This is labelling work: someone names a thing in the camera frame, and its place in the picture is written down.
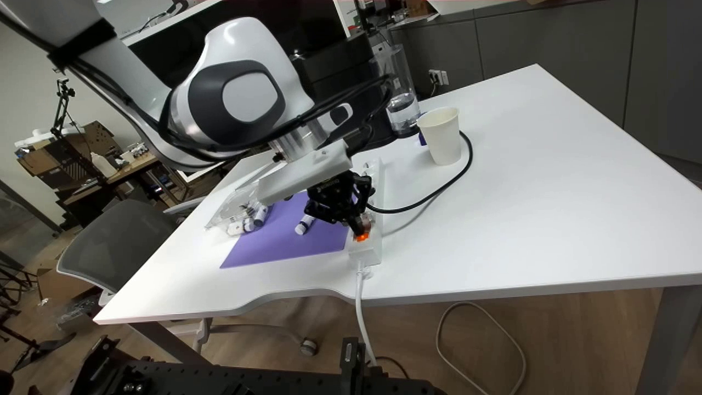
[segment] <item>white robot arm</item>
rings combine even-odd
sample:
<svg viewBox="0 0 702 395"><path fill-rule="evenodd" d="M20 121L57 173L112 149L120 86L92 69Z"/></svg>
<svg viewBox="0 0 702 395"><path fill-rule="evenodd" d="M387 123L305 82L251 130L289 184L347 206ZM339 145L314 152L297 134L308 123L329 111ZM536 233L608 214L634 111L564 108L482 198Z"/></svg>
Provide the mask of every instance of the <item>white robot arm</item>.
<svg viewBox="0 0 702 395"><path fill-rule="evenodd" d="M169 89L113 38L92 0L0 5L2 22L120 110L171 165L197 168L272 146L286 165L259 183L259 202L314 188L319 202L310 210L321 220L344 221L355 234L365 231L358 218L373 193L367 180L352 184L358 178L349 175L342 141L321 146L350 108L327 103L314 110L284 51L259 20L238 17L213 29L197 65Z"/></svg>

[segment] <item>black cable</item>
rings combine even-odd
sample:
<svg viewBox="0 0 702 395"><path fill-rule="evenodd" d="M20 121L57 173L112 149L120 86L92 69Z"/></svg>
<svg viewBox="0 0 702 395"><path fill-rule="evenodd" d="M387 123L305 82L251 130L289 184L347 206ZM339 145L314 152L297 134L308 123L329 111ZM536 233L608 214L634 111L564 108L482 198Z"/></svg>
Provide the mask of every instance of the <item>black cable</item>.
<svg viewBox="0 0 702 395"><path fill-rule="evenodd" d="M404 376L405 380L410 380L410 374L398 365L398 360L387 358L387 355L376 355L375 360L383 360L383 362L394 365L394 367L401 370L401 376Z"/></svg>
<svg viewBox="0 0 702 395"><path fill-rule="evenodd" d="M461 178L466 173L466 168L474 165L474 145L469 143L469 139L466 139L462 131L459 131L459 134L461 134L461 139L465 141L465 146L466 146L466 163L465 163L465 167L462 167L450 183L444 183L443 186L438 186L437 190L432 190L432 193L426 195L422 199L411 202L411 204L407 204L407 206L378 208L378 206L365 204L367 210L383 213L383 214L405 213L405 210L411 210L411 208L429 202L432 198L438 198L444 188L450 188L456 180L461 180Z"/></svg>

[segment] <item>wall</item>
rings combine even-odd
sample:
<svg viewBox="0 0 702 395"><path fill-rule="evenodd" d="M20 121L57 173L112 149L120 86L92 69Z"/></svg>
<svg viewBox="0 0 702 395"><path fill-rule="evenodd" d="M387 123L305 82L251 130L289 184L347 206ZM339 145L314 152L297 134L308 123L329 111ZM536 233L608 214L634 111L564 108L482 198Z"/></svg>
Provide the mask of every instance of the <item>wall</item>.
<svg viewBox="0 0 702 395"><path fill-rule="evenodd" d="M57 105L55 82L59 75L45 54L0 25L0 180L35 204L45 218L60 224L63 210L55 193L30 178L14 161L13 143L30 137L30 130L47 130ZM113 131L118 145L137 141L134 127L109 105L71 80L77 93L70 111L77 123L101 121Z"/></svg>

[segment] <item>white cup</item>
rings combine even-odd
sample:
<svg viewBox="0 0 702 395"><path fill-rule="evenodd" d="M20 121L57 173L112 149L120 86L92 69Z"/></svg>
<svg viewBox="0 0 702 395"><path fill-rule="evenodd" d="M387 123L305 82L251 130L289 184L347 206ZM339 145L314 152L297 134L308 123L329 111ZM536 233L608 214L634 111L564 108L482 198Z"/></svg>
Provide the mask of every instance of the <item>white cup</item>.
<svg viewBox="0 0 702 395"><path fill-rule="evenodd" d="M432 161L443 167L461 159L459 108L437 108L417 119Z"/></svg>

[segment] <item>desk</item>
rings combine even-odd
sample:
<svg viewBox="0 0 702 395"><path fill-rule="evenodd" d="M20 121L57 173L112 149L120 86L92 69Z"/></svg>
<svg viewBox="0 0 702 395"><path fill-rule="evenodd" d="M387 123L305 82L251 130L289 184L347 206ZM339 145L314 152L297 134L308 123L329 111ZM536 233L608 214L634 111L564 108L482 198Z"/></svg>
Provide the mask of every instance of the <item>desk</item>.
<svg viewBox="0 0 702 395"><path fill-rule="evenodd" d="M641 393L667 393L702 308L693 288L702 283L702 193L540 65L422 108L446 103L461 110L476 163L422 218L383 239L364 300L668 288L641 382ZM386 165L386 206L415 202L461 167L429 167L415 139L361 156ZM204 224L238 173L197 206L95 322L229 317L289 297L352 299L355 273L337 255L218 269L237 239Z"/></svg>

